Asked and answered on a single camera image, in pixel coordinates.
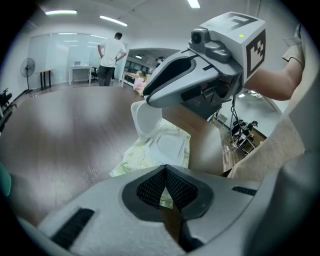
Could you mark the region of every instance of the black slot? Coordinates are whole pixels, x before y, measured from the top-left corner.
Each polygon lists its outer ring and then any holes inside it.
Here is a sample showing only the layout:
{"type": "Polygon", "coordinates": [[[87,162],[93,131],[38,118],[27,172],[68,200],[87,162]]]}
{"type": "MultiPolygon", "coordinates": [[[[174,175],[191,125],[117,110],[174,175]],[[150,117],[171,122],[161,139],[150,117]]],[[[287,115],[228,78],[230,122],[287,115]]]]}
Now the black slot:
{"type": "Polygon", "coordinates": [[[55,233],[52,241],[68,250],[87,225],[95,211],[81,208],[55,233]]]}
{"type": "Polygon", "coordinates": [[[251,189],[251,188],[246,188],[246,187],[242,187],[242,186],[234,186],[232,188],[233,191],[242,193],[242,194],[246,194],[249,196],[255,196],[257,191],[255,189],[251,189]]]}
{"type": "Polygon", "coordinates": [[[213,66],[208,65],[208,66],[205,66],[205,67],[203,68],[203,70],[204,70],[204,71],[207,71],[207,70],[209,70],[209,69],[211,69],[211,68],[213,68],[213,66]]]}

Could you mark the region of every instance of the ceiling light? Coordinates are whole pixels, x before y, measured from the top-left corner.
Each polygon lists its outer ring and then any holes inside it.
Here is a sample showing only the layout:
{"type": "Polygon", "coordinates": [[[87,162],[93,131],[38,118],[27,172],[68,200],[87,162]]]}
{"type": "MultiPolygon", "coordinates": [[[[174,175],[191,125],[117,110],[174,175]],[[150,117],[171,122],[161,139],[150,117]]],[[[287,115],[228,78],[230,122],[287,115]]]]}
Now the ceiling light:
{"type": "Polygon", "coordinates": [[[200,4],[198,0],[188,0],[191,8],[200,8],[200,4]]]}
{"type": "Polygon", "coordinates": [[[55,15],[55,14],[77,14],[76,10],[51,10],[46,11],[46,15],[55,15]]]}
{"type": "Polygon", "coordinates": [[[92,37],[95,37],[95,38],[104,38],[104,39],[108,39],[108,38],[106,38],[106,37],[103,37],[103,36],[100,36],[100,35],[95,35],[95,34],[92,34],[91,36],[92,36],[92,37]]]}
{"type": "Polygon", "coordinates": [[[106,17],[106,16],[100,16],[100,18],[101,19],[103,19],[103,20],[107,20],[107,21],[110,21],[110,22],[114,22],[114,23],[118,23],[118,24],[120,24],[120,25],[122,25],[122,26],[128,26],[128,24],[126,24],[126,23],[124,23],[124,22],[121,22],[121,21],[119,21],[119,20],[116,20],[116,19],[114,19],[114,18],[109,18],[109,17],[106,17]]]}

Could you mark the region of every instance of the standing fan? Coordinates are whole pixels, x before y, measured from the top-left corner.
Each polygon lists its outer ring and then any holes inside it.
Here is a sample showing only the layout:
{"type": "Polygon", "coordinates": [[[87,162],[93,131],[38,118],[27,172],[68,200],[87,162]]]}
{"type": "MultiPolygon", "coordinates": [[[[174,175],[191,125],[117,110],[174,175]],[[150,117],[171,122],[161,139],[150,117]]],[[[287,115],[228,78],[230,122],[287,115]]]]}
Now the standing fan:
{"type": "Polygon", "coordinates": [[[23,75],[26,78],[26,83],[28,85],[28,90],[26,91],[26,93],[30,93],[33,91],[33,90],[30,90],[29,88],[28,77],[30,77],[34,73],[35,67],[36,67],[35,61],[32,58],[26,58],[21,64],[21,68],[20,68],[21,75],[23,75]]]}

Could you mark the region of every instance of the glass wall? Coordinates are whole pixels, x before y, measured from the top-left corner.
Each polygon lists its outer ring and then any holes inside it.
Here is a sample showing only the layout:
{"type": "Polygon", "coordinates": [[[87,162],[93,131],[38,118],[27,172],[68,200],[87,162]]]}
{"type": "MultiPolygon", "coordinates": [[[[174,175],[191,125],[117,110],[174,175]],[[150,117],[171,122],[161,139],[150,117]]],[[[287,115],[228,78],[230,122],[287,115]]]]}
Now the glass wall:
{"type": "MultiPolygon", "coordinates": [[[[51,72],[51,84],[69,82],[69,69],[75,62],[81,66],[88,65],[98,68],[100,56],[98,44],[108,40],[99,35],[80,33],[53,33],[30,38],[28,58],[35,62],[35,71],[29,78],[30,88],[41,86],[39,72],[53,70],[51,72]]],[[[124,70],[125,58],[119,61],[115,69],[115,78],[120,79],[124,70]]],[[[88,70],[76,69],[73,71],[73,81],[87,81],[88,70]]]]}

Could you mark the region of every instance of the white desk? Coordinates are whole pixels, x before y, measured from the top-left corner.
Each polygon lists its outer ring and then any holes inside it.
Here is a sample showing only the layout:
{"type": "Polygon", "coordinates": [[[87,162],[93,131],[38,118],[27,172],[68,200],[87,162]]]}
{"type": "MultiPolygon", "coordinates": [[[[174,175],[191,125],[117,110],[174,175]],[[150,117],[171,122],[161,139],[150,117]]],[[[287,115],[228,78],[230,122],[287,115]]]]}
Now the white desk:
{"type": "Polygon", "coordinates": [[[139,75],[135,74],[135,73],[126,72],[126,71],[123,72],[122,81],[121,81],[121,87],[124,87],[124,81],[125,81],[126,84],[134,87],[134,84],[132,82],[129,82],[129,81],[125,80],[125,76],[129,76],[129,77],[132,77],[132,78],[136,79],[136,78],[139,77],[139,75]]]}
{"type": "Polygon", "coordinates": [[[73,72],[74,70],[89,70],[89,84],[91,84],[91,71],[92,66],[72,66],[69,69],[69,85],[71,85],[71,81],[73,80],[73,72]]]}

